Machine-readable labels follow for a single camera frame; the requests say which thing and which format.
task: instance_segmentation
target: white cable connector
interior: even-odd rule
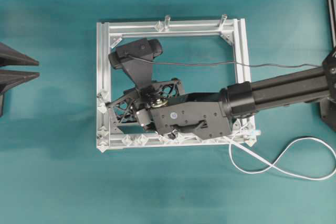
[[[245,128],[246,125],[243,125],[242,127],[240,127],[240,130],[234,134],[232,137],[224,137],[225,139],[227,139],[229,141],[229,156],[230,156],[230,159],[231,159],[231,162],[232,164],[238,169],[240,170],[241,172],[243,173],[246,173],[246,174],[259,174],[259,173],[264,173],[266,172],[267,170],[271,169],[271,168],[274,168],[284,174],[287,174],[289,176],[293,176],[293,177],[296,177],[296,178],[302,178],[302,179],[307,179],[307,180],[325,180],[327,178],[330,178],[331,176],[333,176],[335,173],[336,173],[336,167],[335,169],[328,175],[325,175],[323,177],[309,177],[309,176],[303,176],[303,175],[299,175],[299,174],[295,174],[295,173],[290,173],[290,172],[287,172],[283,169],[280,169],[279,167],[275,166],[275,164],[280,160],[280,158],[283,156],[283,154],[292,146],[294,145],[294,143],[297,143],[298,141],[303,141],[303,140],[313,140],[313,141],[316,141],[322,145],[324,145],[325,147],[327,147],[331,153],[333,154],[335,160],[336,160],[336,153],[335,151],[333,150],[333,148],[328,145],[325,141],[319,139],[319,138],[316,138],[316,137],[301,137],[301,138],[298,138],[298,139],[295,139],[293,140],[292,142],[290,142],[287,147],[280,153],[280,155],[277,157],[277,159],[271,163],[269,162],[268,160],[264,159],[263,157],[259,156],[258,154],[256,154],[255,152],[251,151],[250,149],[244,147],[243,145],[235,142],[233,139],[236,135],[238,135],[243,128]],[[261,169],[261,170],[244,170],[242,168],[240,168],[233,160],[233,157],[232,157],[232,145],[235,145],[237,146],[238,148],[240,148],[241,150],[243,150],[244,152],[250,154],[252,157],[260,160],[261,162],[263,162],[264,164],[268,165],[267,168],[265,169]]]

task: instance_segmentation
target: black cable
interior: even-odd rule
[[[211,66],[227,65],[227,64],[238,64],[238,65],[242,65],[244,67],[250,67],[250,68],[259,68],[259,67],[301,68],[301,67],[304,67],[304,66],[315,67],[315,68],[320,67],[319,65],[308,64],[308,63],[301,64],[301,65],[296,65],[296,66],[280,65],[280,64],[273,64],[273,63],[266,63],[266,64],[260,64],[260,65],[248,65],[248,64],[237,62],[237,61],[221,61],[221,62],[215,62],[215,63],[192,63],[192,64],[189,64],[189,63],[162,62],[162,61],[154,62],[154,61],[138,58],[138,57],[135,57],[133,55],[128,55],[128,57],[130,57],[134,60],[139,60],[139,61],[146,62],[148,64],[153,64],[153,65],[175,65],[175,66],[186,66],[186,67],[211,67]]]

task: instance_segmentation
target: black robotic arm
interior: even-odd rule
[[[158,40],[141,39],[117,47],[109,56],[115,69],[122,68],[135,88],[109,102],[111,117],[121,125],[137,122],[146,131],[161,135],[173,131],[194,133],[201,139],[230,135],[235,119],[260,110],[298,102],[320,102],[322,119],[336,130],[336,49],[321,67],[257,82],[228,86],[218,93],[184,94],[181,81],[152,81],[152,61],[162,53]],[[126,103],[125,113],[116,110]]]

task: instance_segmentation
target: rectangular frame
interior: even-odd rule
[[[111,101],[112,83],[111,67],[108,54],[125,38],[143,37],[199,37],[220,36],[233,48],[235,61],[249,64],[245,20],[179,20],[171,21],[166,16],[164,21],[97,23],[97,148],[104,152],[129,147],[166,147],[227,144],[225,137],[201,140],[194,134],[179,133],[177,138],[160,136],[155,133],[123,134],[111,130],[110,117],[105,102]],[[235,64],[236,82],[251,81],[250,69]],[[248,123],[247,129],[237,134],[234,140],[252,146],[257,141],[260,131],[256,130],[254,116],[240,120],[240,124]],[[239,123],[234,124],[233,133],[239,130]]]

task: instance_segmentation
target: teal background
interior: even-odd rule
[[[227,146],[96,149],[96,22],[222,13],[246,18],[253,64],[320,64],[331,49],[326,0],[0,0],[0,41],[40,61],[39,67],[7,67],[39,71],[40,77],[6,96],[0,222],[336,223],[336,177],[308,182],[274,171],[245,175],[230,163]],[[162,40],[161,60],[230,59],[215,38],[175,42]],[[293,71],[251,70],[255,81]],[[115,74],[117,95],[130,83]],[[232,74],[230,66],[155,66],[154,76],[179,77],[187,91],[218,91],[233,82]],[[262,135],[252,149],[269,160],[302,135],[336,148],[335,133],[320,121],[315,104],[262,111],[256,121]],[[262,167],[241,151],[234,157],[244,168]],[[311,142],[279,162],[312,176],[334,164]]]

